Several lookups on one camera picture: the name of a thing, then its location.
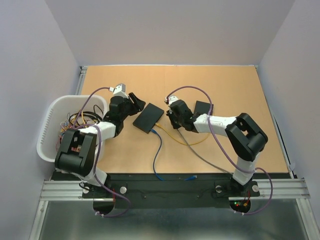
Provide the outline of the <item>black network switch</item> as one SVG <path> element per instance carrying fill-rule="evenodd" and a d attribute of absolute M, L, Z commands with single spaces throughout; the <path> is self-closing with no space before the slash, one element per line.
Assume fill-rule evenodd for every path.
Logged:
<path fill-rule="evenodd" d="M 203 102 L 203 101 L 197 100 L 195 102 L 194 113 L 195 114 L 199 114 L 199 115 L 207 114 L 207 115 L 211 115 L 212 116 L 214 107 L 212 107 L 212 109 L 210 110 L 210 106 L 211 105 L 208 102 Z"/>
<path fill-rule="evenodd" d="M 133 126 L 148 134 L 164 114 L 164 110 L 149 103 L 133 121 Z"/>

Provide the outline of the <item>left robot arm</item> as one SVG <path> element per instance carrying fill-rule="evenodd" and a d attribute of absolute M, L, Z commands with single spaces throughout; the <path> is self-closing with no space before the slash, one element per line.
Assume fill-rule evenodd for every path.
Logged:
<path fill-rule="evenodd" d="M 94 185 L 94 191 L 100 197 L 108 196 L 111 193 L 108 174 L 97 168 L 102 143 L 117 137 L 124 127 L 124 120 L 142 112 L 145 105 L 146 102 L 132 92 L 114 95 L 99 123 L 65 132 L 55 157 L 55 168 Z"/>

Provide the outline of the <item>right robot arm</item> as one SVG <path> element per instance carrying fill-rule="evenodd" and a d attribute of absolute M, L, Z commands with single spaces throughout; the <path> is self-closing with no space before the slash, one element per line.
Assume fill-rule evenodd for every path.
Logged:
<path fill-rule="evenodd" d="M 235 195 L 246 192 L 256 170 L 257 158 L 268 142 L 267 135 L 250 115 L 241 113 L 239 116 L 221 117 L 193 113 L 183 100 L 175 96 L 165 103 L 168 105 L 166 115 L 174 129 L 182 127 L 189 132 L 212 134 L 223 154 L 235 167 L 230 180 L 231 192 Z M 237 155 L 237 162 L 228 156 L 217 135 L 228 138 Z"/>

